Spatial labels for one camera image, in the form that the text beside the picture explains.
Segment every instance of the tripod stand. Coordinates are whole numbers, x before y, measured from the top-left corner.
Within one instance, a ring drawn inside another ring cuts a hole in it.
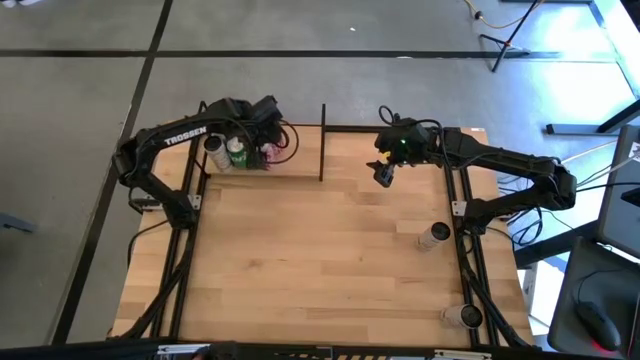
[[[496,63],[493,65],[493,68],[491,69],[491,72],[496,72],[498,70],[498,66],[500,65],[500,62],[502,61],[502,59],[504,59],[504,57],[507,54],[507,51],[509,49],[520,50],[525,55],[529,55],[529,53],[531,53],[531,51],[529,51],[527,49],[520,48],[520,47],[517,47],[517,46],[513,46],[511,44],[511,41],[513,41],[513,38],[516,36],[518,31],[520,30],[520,27],[522,27],[522,24],[524,24],[525,20],[527,20],[527,17],[529,16],[529,14],[531,14],[533,9],[536,8],[536,6],[538,5],[539,2],[540,2],[540,0],[533,0],[533,3],[529,7],[529,10],[527,10],[527,12],[524,14],[522,19],[520,19],[520,22],[518,22],[518,26],[516,26],[516,29],[513,30],[513,33],[511,34],[511,36],[509,36],[509,40],[504,41],[504,40],[496,39],[493,36],[489,36],[489,35],[485,35],[485,34],[481,34],[480,35],[481,38],[485,38],[485,39],[491,40],[491,41],[495,42],[496,44],[502,46],[501,49],[500,49],[500,55],[498,55],[498,59],[496,60]],[[478,12],[478,13],[475,14],[475,16],[476,16],[476,18],[479,18],[481,15]]]

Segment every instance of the gray concrete floor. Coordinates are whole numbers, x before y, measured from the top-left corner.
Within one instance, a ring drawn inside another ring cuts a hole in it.
[[[147,49],[162,3],[48,0],[0,8],[6,34],[0,49]],[[527,8],[498,0],[476,5],[495,23]],[[174,1],[161,49],[477,51],[487,46],[477,38],[485,31],[508,33],[473,23],[461,0],[181,0]],[[585,5],[543,5],[517,42],[535,51],[611,51]],[[47,339],[142,61],[0,58],[0,212],[39,226],[31,235],[0,232],[0,347]],[[615,63],[507,60],[497,74],[488,66],[442,59],[157,59],[136,129],[191,114],[200,100],[273,94],[296,123],[318,123],[327,103],[330,123],[374,125],[377,107],[386,104],[448,126],[484,127],[498,146],[565,158],[608,139],[548,137],[545,124],[601,123],[634,100]],[[612,151],[570,168],[584,178]],[[591,203],[602,195],[588,196]],[[586,221],[582,214],[567,218],[572,225]],[[118,187],[71,341],[100,340],[110,328],[126,243],[138,221]],[[547,222],[545,235],[564,231]]]

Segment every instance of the wooden table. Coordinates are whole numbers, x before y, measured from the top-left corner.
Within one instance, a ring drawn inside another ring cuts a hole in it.
[[[451,223],[442,170],[396,169],[385,189],[365,166],[380,157],[374,134],[327,133],[319,182],[320,129],[298,130],[302,146],[290,163],[270,172],[214,174],[207,182],[180,338],[469,347],[465,330],[439,319],[442,309],[463,303],[454,240],[429,253],[415,247],[433,222]],[[482,129],[464,131],[487,142]],[[187,149],[176,146],[157,158],[154,172],[174,188]],[[499,195],[492,171],[469,172],[475,197]],[[163,219],[162,212],[147,213],[140,227]],[[155,296],[169,234],[164,225],[139,237],[113,335]],[[532,342],[511,243],[491,231],[482,243],[495,303]]]

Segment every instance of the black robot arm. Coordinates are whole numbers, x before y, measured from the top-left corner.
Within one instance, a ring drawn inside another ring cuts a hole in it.
[[[251,105],[244,100],[221,99],[194,116],[152,129],[142,129],[123,143],[112,162],[119,181],[129,188],[140,188],[158,200],[173,228],[186,229],[195,222],[195,212],[187,194],[173,190],[151,172],[158,153],[185,141],[209,135],[238,136],[255,151],[266,139],[279,139],[282,114],[276,100],[267,96]]]
[[[538,157],[480,144],[458,129],[423,127],[420,121],[402,119],[381,131],[376,148],[386,162],[367,165],[375,170],[374,179],[388,187],[395,166],[435,164],[451,169],[479,166],[530,179],[533,186],[493,200],[472,199],[458,209],[466,230],[484,234],[497,216],[542,207],[565,210],[575,204],[576,178],[556,158]]]

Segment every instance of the computer mouse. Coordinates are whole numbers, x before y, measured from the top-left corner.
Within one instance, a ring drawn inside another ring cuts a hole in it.
[[[616,325],[599,306],[581,301],[574,306],[576,315],[591,338],[603,349],[616,351],[620,347],[620,333]]]

